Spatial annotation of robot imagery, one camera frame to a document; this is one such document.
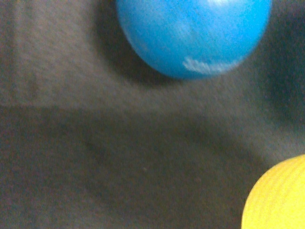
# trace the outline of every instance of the white logo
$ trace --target white logo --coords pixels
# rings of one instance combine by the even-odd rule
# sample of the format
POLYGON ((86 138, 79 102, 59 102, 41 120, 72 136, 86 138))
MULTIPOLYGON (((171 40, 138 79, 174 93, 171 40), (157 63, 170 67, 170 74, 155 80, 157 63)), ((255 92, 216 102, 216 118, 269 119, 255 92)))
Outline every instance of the white logo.
POLYGON ((217 74, 236 67, 238 63, 239 63, 238 61, 234 61, 232 63, 207 64, 186 57, 185 61, 182 64, 187 70, 191 72, 196 72, 201 74, 217 74))

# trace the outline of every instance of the ribbed texture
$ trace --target ribbed texture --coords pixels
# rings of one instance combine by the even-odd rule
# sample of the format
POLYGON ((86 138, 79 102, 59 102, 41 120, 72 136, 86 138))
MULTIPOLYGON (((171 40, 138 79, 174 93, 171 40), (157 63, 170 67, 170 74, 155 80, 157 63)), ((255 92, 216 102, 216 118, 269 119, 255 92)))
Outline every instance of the ribbed texture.
POLYGON ((242 229, 305 229, 305 155, 266 172, 244 208, 242 229))

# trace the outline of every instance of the gray carpet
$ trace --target gray carpet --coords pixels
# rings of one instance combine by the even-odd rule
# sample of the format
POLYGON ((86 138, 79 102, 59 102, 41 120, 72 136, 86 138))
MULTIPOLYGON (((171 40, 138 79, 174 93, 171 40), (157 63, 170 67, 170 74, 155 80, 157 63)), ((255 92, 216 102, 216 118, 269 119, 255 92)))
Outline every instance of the gray carpet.
POLYGON ((0 0, 1 229, 238 229, 271 166, 305 153, 305 6, 213 79, 164 77, 114 1, 0 0))

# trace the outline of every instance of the plastic ball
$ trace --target plastic ball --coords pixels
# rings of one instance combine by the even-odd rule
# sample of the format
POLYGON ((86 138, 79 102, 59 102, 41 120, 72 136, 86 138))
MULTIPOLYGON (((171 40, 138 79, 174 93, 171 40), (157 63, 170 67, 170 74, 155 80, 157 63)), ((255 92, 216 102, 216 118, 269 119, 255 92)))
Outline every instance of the plastic ball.
POLYGON ((305 228, 305 155, 267 171, 246 201, 242 229, 305 228))
POLYGON ((260 41, 271 0, 117 0, 127 40, 152 68, 178 79, 236 67, 260 41))

